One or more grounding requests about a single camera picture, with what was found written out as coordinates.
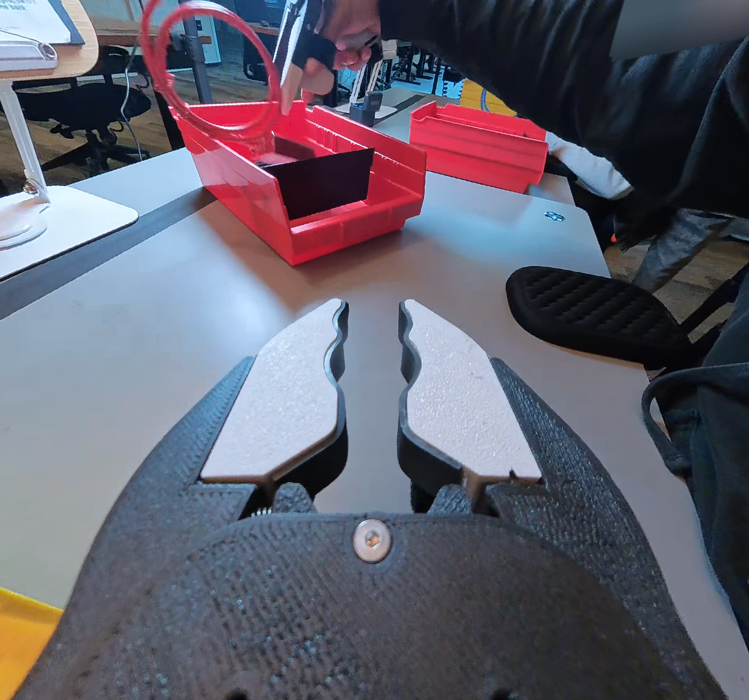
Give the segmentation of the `red plastic bin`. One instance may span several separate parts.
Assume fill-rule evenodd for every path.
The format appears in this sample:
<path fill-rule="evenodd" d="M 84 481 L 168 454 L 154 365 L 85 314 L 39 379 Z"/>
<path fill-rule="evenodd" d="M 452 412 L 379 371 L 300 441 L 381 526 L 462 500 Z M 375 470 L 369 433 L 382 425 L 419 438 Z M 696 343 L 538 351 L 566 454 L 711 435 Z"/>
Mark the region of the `red plastic bin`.
<path fill-rule="evenodd" d="M 546 135 L 526 119 L 435 101 L 410 112 L 409 143 L 427 171 L 518 194 L 545 171 Z"/>
<path fill-rule="evenodd" d="M 401 229 L 420 214 L 426 153 L 325 107 L 296 101 L 274 125 L 276 136 L 310 145 L 316 155 L 374 149 L 366 200 L 290 221 L 279 183 L 254 164 L 245 142 L 209 137 L 174 114 L 202 185 L 289 265 L 298 265 Z"/>

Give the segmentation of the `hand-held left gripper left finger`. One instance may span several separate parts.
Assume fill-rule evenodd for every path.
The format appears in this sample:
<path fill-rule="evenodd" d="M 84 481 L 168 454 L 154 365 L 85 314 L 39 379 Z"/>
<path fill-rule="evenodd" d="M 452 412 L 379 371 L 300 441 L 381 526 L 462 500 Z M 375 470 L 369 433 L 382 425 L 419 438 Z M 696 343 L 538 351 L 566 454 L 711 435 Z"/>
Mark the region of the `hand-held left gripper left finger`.
<path fill-rule="evenodd" d="M 287 482 L 316 495 L 348 460 L 344 372 L 348 304 L 332 298 L 292 322 L 254 358 L 201 470 L 205 483 Z"/>

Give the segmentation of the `black bin divider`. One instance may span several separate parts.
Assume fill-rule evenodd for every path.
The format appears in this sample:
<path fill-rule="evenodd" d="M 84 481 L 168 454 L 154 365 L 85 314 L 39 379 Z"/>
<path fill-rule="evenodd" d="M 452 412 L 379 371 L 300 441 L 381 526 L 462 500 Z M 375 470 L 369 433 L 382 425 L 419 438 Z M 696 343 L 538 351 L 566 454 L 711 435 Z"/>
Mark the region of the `black bin divider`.
<path fill-rule="evenodd" d="M 254 164 L 276 178 L 290 221 L 366 200 L 375 151 L 356 149 L 316 155 L 313 148 L 276 136 Z"/>

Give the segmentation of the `person's right forearm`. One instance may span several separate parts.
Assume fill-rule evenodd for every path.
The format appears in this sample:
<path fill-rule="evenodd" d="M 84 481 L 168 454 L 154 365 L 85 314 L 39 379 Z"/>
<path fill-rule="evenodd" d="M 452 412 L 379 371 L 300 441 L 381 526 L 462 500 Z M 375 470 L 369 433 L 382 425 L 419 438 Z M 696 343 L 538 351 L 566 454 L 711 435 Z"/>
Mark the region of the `person's right forearm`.
<path fill-rule="evenodd" d="M 747 217 L 747 38 L 613 62 L 624 0 L 380 0 L 387 39 L 608 160 L 658 206 Z"/>

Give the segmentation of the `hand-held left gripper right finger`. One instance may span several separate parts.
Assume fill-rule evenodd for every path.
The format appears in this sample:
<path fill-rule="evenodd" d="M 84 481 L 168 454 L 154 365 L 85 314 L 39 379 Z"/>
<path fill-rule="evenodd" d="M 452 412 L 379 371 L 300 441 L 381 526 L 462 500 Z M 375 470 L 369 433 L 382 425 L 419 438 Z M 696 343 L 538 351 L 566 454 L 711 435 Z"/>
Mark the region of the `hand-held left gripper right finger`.
<path fill-rule="evenodd" d="M 415 299 L 399 304 L 398 464 L 432 499 L 457 486 L 473 507 L 497 483 L 521 488 L 542 471 L 488 353 Z"/>

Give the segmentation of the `black office chair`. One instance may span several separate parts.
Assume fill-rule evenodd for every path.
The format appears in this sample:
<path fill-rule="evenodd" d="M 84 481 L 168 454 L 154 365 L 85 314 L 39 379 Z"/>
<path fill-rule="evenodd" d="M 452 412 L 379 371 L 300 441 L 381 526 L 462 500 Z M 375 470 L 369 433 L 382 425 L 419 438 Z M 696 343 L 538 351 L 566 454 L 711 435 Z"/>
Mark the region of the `black office chair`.
<path fill-rule="evenodd" d="M 91 175 L 109 170 L 113 160 L 125 165 L 148 160 L 151 153 L 138 143 L 132 149 L 117 142 L 112 126 L 126 125 L 131 136 L 133 117 L 151 109 L 151 100 L 133 86 L 129 73 L 126 85 L 116 84 L 114 75 L 124 74 L 130 60 L 129 52 L 116 46 L 103 46 L 90 72 L 99 80 L 80 84 L 77 78 L 41 81 L 16 81 L 15 94 L 27 121 L 54 123 L 50 133 L 72 140 L 75 133 L 85 135 L 85 144 L 41 165 L 51 171 L 70 164 L 88 169 Z"/>

